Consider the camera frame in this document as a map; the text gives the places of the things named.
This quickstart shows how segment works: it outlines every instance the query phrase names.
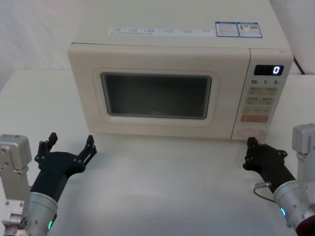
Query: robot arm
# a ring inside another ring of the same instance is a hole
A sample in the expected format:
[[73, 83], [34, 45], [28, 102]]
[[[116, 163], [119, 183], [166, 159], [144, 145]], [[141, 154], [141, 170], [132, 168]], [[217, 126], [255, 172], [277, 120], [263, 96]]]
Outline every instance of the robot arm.
[[20, 229], [25, 223], [23, 216], [30, 202], [30, 187], [26, 173], [31, 160], [27, 137], [0, 136], [0, 176], [6, 198], [2, 222], [6, 229], [9, 226]]
[[293, 129], [293, 149], [299, 159], [298, 180], [284, 165], [287, 153], [255, 138], [248, 139], [245, 170], [261, 175], [275, 202], [299, 236], [315, 235], [315, 125], [300, 125]]
[[6, 196], [6, 214], [2, 220], [5, 236], [46, 236], [57, 217], [58, 200], [68, 179], [85, 171], [96, 154], [92, 135], [77, 156], [67, 152], [50, 152], [57, 141], [52, 133], [40, 142], [35, 161], [40, 173], [31, 190], [26, 171], [31, 151], [25, 136], [0, 136], [0, 171]]

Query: cream microwave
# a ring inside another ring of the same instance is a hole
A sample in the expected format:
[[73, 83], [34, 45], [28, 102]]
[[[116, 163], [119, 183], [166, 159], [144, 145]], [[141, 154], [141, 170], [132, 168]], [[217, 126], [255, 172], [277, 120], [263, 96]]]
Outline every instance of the cream microwave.
[[68, 51], [91, 132], [263, 139], [293, 56], [268, 0], [99, 0]]

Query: cable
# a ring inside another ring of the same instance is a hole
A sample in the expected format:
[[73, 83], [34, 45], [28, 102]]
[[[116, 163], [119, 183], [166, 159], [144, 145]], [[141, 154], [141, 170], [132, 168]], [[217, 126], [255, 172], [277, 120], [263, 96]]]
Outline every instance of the cable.
[[259, 195], [259, 194], [256, 192], [256, 188], [253, 189], [253, 192], [254, 192], [254, 194], [256, 194], [258, 197], [260, 197], [260, 198], [262, 198], [262, 199], [265, 199], [265, 200], [271, 201], [271, 202], [273, 202], [273, 203], [276, 203], [276, 201], [274, 201], [274, 200], [272, 200], [272, 199], [265, 198], [265, 197]]
[[305, 72], [304, 72], [304, 70], [302, 69], [302, 67], [300, 66], [300, 64], [299, 64], [299, 62], [297, 61], [297, 59], [296, 59], [295, 57], [293, 57], [293, 59], [294, 59], [294, 62], [295, 62], [295, 64], [296, 64], [297, 68], [299, 68], [301, 74], [302, 74], [302, 75], [305, 75]]

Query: microwave window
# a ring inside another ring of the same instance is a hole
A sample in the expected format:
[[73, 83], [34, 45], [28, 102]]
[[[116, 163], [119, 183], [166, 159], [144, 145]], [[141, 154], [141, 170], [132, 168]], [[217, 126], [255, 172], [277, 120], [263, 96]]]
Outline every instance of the microwave window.
[[205, 119], [211, 77], [102, 73], [108, 114]]

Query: white table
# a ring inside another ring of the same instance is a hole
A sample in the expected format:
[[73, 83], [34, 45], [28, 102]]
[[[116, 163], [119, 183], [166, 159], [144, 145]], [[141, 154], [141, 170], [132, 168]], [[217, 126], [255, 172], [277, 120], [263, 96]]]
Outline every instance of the white table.
[[[292, 128], [315, 122], [314, 88], [315, 76], [289, 77], [266, 140], [288, 151], [286, 165], [294, 174]], [[38, 142], [53, 131], [59, 137], [53, 151], [73, 153], [81, 151], [89, 133], [71, 71], [16, 71], [0, 92], [0, 133], [26, 135], [34, 157]], [[243, 141], [94, 139], [98, 154], [84, 173], [70, 178], [51, 236], [296, 235], [277, 205], [252, 193], [262, 179], [243, 169]], [[30, 184], [38, 173], [32, 161]], [[262, 194], [272, 196], [268, 189]]]

